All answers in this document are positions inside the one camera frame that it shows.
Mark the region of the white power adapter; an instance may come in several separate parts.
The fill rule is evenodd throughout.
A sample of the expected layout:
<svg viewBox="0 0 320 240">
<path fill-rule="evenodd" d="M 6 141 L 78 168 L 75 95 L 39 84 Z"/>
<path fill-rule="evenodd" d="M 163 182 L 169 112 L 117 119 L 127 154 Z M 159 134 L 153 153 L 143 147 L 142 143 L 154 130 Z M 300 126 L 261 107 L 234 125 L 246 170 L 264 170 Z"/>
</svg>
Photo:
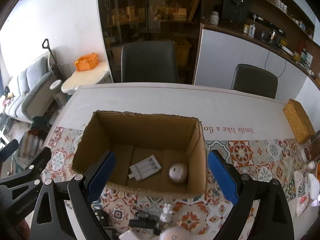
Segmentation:
<svg viewBox="0 0 320 240">
<path fill-rule="evenodd" d="M 119 236 L 119 240 L 142 240 L 134 231 L 127 230 Z"/>
</svg>

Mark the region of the pink deer night light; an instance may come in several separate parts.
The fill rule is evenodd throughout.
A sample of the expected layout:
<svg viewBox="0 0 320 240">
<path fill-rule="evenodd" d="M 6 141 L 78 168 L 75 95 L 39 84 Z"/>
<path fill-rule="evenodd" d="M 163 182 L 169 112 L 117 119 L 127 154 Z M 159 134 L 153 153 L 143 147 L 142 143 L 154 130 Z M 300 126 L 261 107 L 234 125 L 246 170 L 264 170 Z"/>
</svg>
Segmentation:
<svg viewBox="0 0 320 240">
<path fill-rule="evenodd" d="M 161 232 L 159 240 L 185 240 L 189 239 L 188 231 L 182 227 L 176 226 L 165 229 Z"/>
</svg>

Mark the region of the patterned tile table mat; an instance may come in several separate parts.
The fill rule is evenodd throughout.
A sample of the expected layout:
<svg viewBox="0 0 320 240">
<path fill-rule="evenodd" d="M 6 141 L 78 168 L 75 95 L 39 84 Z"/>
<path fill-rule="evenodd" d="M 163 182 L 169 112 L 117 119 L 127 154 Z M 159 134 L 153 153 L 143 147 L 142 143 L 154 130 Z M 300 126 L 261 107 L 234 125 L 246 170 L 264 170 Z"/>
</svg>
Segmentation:
<svg viewBox="0 0 320 240">
<path fill-rule="evenodd" d="M 43 179 L 67 181 L 74 176 L 73 157 L 82 137 L 75 129 L 57 127 L 48 138 L 52 159 L 42 173 Z M 234 165 L 240 173 L 253 179 L 268 182 L 278 179 L 289 203 L 295 237 L 300 238 L 310 227 L 304 221 L 304 208 L 300 205 L 294 172 L 304 170 L 305 164 L 295 139 L 276 140 L 223 140 L 208 141 L 208 150 L 217 150 L 225 160 Z M 112 225 L 119 232 L 129 228 L 129 221 L 139 210 L 159 216 L 163 206 L 174 206 L 172 225 L 180 225 L 196 239 L 212 239 L 221 229 L 232 209 L 211 172 L 207 172 L 207 188 L 204 194 L 190 199 L 165 199 L 104 189 L 94 206 L 104 210 Z"/>
</svg>

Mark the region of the small pink round speaker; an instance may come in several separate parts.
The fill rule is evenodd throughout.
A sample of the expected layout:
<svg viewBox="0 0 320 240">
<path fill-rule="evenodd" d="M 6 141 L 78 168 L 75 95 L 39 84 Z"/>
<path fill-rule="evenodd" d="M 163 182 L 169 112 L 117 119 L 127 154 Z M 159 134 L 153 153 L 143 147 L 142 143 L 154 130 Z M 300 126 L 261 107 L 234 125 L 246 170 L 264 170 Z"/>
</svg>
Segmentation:
<svg viewBox="0 0 320 240">
<path fill-rule="evenodd" d="M 175 162 L 169 168 L 169 178 L 176 184 L 184 183 L 188 178 L 189 168 L 185 163 Z"/>
</svg>

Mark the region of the black usb hub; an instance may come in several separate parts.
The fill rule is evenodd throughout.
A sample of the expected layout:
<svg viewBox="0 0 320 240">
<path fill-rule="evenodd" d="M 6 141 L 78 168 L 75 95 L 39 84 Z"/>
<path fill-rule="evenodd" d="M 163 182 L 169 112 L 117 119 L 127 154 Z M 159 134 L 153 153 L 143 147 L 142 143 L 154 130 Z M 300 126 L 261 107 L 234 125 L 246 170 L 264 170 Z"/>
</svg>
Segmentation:
<svg viewBox="0 0 320 240">
<path fill-rule="evenodd" d="M 134 219 L 129 220 L 129 227 L 149 229 L 152 230 L 153 234 L 156 236 L 161 234 L 159 218 L 142 210 L 136 211 Z"/>
</svg>

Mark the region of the white floral pouch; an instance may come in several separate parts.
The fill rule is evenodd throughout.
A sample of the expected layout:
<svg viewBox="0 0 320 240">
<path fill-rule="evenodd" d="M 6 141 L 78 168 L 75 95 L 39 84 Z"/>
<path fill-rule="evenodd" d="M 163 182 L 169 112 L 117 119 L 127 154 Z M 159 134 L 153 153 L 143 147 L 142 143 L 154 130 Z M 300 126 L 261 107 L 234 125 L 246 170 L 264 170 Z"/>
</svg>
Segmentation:
<svg viewBox="0 0 320 240">
<path fill-rule="evenodd" d="M 294 172 L 296 188 L 296 214 L 299 217 L 308 207 L 310 194 L 310 180 L 306 170 Z"/>
</svg>

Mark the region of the white rabbit figurine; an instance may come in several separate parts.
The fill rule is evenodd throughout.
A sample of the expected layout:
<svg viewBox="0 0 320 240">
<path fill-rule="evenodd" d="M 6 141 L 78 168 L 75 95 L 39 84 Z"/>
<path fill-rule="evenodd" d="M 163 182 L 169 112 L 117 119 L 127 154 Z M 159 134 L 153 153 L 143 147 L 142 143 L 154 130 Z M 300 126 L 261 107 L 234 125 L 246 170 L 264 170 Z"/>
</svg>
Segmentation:
<svg viewBox="0 0 320 240">
<path fill-rule="evenodd" d="M 173 205 L 165 203 L 163 207 L 163 211 L 160 215 L 160 220 L 163 223 L 170 223 L 172 220 L 172 215 L 173 215 Z"/>
</svg>

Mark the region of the grey sofa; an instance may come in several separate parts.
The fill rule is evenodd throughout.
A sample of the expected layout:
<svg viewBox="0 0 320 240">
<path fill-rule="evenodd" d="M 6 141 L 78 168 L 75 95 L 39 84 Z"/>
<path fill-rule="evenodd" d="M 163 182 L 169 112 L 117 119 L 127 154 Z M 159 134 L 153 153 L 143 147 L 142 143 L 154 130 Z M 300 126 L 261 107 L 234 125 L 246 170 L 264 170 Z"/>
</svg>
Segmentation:
<svg viewBox="0 0 320 240">
<path fill-rule="evenodd" d="M 11 78 L 8 89 L 13 98 L 4 107 L 7 116 L 30 124 L 33 117 L 44 115 L 54 101 L 50 89 L 57 80 L 51 71 L 53 63 L 51 54 L 46 52 Z"/>
</svg>

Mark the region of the black chair right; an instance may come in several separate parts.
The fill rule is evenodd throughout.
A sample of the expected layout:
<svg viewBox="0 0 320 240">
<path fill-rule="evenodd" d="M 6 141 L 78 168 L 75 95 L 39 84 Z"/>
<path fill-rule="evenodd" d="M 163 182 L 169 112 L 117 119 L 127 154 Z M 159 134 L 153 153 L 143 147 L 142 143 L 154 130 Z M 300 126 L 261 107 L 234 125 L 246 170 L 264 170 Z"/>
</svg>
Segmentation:
<svg viewBox="0 0 320 240">
<path fill-rule="evenodd" d="M 275 99 L 278 78 L 269 71 L 249 65 L 236 66 L 231 90 Z"/>
</svg>

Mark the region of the black chair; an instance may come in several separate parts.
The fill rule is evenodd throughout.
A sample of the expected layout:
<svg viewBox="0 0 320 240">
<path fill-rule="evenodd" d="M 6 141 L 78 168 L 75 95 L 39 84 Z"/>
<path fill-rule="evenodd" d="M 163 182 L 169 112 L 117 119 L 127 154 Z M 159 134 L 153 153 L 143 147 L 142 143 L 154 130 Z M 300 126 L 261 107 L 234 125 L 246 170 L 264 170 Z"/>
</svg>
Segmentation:
<svg viewBox="0 0 320 240">
<path fill-rule="evenodd" d="M 278 78 L 269 71 L 249 65 L 236 66 L 231 90 L 275 99 Z"/>
<path fill-rule="evenodd" d="M 175 47 L 172 41 L 143 41 L 123 45 L 121 81 L 177 83 Z"/>
</svg>

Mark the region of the white side table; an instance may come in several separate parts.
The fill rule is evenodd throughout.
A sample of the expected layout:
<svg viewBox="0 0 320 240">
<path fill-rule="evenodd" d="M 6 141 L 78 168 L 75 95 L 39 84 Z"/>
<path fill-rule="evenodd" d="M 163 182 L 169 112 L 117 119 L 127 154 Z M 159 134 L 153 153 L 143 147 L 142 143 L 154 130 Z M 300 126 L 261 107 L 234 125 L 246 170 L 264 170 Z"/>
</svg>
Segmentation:
<svg viewBox="0 0 320 240">
<path fill-rule="evenodd" d="M 94 69 L 86 71 L 75 71 L 61 87 L 65 94 L 72 95 L 80 86 L 91 86 L 105 83 L 106 81 L 113 82 L 112 74 L 107 61 L 100 62 Z"/>
</svg>

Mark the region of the orange plastic crate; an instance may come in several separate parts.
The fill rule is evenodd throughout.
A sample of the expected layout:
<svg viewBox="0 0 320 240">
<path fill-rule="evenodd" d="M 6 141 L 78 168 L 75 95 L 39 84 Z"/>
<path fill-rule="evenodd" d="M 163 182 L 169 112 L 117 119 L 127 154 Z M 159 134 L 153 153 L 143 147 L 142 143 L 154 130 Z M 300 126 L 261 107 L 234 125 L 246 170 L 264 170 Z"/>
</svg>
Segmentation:
<svg viewBox="0 0 320 240">
<path fill-rule="evenodd" d="M 92 70 L 99 64 L 97 53 L 91 53 L 78 58 L 74 65 L 79 72 Z"/>
</svg>

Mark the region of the black chair centre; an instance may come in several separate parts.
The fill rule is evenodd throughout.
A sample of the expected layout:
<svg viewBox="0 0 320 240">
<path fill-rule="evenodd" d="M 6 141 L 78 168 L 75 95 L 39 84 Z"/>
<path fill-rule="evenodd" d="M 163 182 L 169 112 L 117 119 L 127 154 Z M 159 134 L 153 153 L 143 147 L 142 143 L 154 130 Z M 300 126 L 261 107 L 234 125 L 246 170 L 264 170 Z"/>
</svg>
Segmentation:
<svg viewBox="0 0 320 240">
<path fill-rule="evenodd" d="M 177 83 L 175 47 L 172 41 L 143 41 L 123 45 L 121 81 Z"/>
</svg>

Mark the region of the black coffee machine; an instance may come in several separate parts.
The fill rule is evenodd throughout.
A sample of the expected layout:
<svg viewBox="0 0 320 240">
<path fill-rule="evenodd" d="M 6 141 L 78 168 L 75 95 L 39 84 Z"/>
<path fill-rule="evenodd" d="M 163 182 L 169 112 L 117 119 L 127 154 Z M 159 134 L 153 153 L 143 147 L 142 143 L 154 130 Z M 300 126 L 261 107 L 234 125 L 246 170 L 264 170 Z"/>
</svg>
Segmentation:
<svg viewBox="0 0 320 240">
<path fill-rule="evenodd" d="M 237 24 L 244 24 L 249 9 L 249 0 L 223 0 L 222 18 Z"/>
</svg>

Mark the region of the dark glass cabinet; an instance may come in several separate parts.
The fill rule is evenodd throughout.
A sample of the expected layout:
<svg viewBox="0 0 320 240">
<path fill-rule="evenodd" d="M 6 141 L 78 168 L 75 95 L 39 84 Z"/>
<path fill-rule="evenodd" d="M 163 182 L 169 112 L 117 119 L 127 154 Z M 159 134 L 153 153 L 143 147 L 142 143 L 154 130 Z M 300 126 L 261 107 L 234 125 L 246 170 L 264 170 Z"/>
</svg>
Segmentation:
<svg viewBox="0 0 320 240">
<path fill-rule="evenodd" d="M 121 81 L 122 47 L 170 40 L 178 80 L 191 84 L 200 35 L 202 0 L 98 0 L 100 23 L 115 82 Z"/>
</svg>

